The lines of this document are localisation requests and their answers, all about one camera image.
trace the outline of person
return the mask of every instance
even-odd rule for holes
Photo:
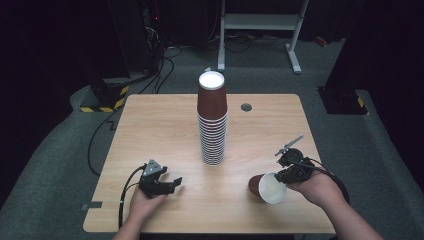
[[[287,187],[300,192],[309,202],[324,210],[339,240],[383,239],[345,201],[337,184],[327,175],[315,170],[307,181],[287,184]],[[139,239],[143,223],[166,197],[167,195],[160,195],[148,199],[139,188],[136,188],[131,199],[128,218],[113,239]]]

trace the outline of light wood tabletop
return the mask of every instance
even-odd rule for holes
[[[267,204],[248,189],[249,179],[282,167],[274,154],[300,134],[293,147],[319,161],[302,104],[294,94],[228,94],[224,161],[202,161],[196,94],[128,97],[84,222],[87,232],[118,231],[122,189],[131,173],[154,159],[168,167],[160,181],[182,177],[143,226],[149,233],[334,233],[325,213],[288,190],[279,204]],[[252,106],[243,111],[242,104]],[[132,183],[138,182],[141,171]],[[133,193],[125,199],[124,219]]]

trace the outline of cup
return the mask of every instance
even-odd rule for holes
[[[277,181],[276,173],[265,173],[253,176],[249,180],[249,190],[269,204],[277,204],[284,200],[287,187]]]
[[[200,75],[197,115],[202,157],[209,165],[217,165],[224,159],[227,112],[224,76],[214,71]]]

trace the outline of gray carpet floor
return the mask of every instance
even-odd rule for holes
[[[343,41],[324,48],[313,42],[298,42],[296,54],[301,75],[293,74],[281,40],[280,44],[267,44],[268,39],[258,42],[245,51],[246,45],[227,44],[223,73],[227,92],[299,95],[320,158],[344,181],[351,205],[386,239],[424,239],[423,193],[399,157],[371,96],[366,91],[357,91],[368,115],[329,115],[322,104],[317,87],[325,85]],[[162,94],[196,93],[199,75],[206,68],[216,70],[217,66],[216,45],[208,50],[172,48],[165,56],[172,60],[174,69],[159,89]],[[164,61],[162,80],[171,69],[171,62]],[[131,85],[128,95],[138,94],[148,82]],[[143,94],[153,94],[154,84]],[[110,115],[79,110],[88,90],[88,86],[84,87],[71,97],[74,111],[44,139],[21,174],[0,212],[0,239],[112,238],[113,233],[87,233],[82,227],[87,214],[83,205],[91,201],[98,181],[87,164],[89,143],[97,127]],[[101,172],[113,139],[111,124],[117,125],[119,117],[120,112],[111,117],[113,123],[102,125],[93,138],[90,160],[97,172]],[[208,236],[146,237],[205,239]],[[331,237],[306,235],[306,239]],[[246,239],[246,236],[234,238]]]

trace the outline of white metal stand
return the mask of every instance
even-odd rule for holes
[[[218,53],[218,71],[225,70],[225,29],[257,29],[257,30],[291,30],[293,36],[290,44],[286,44],[286,50],[296,74],[302,72],[294,47],[299,37],[300,28],[305,18],[309,0],[303,0],[299,14],[275,15],[275,14],[226,14],[225,0],[222,0],[221,30]]]

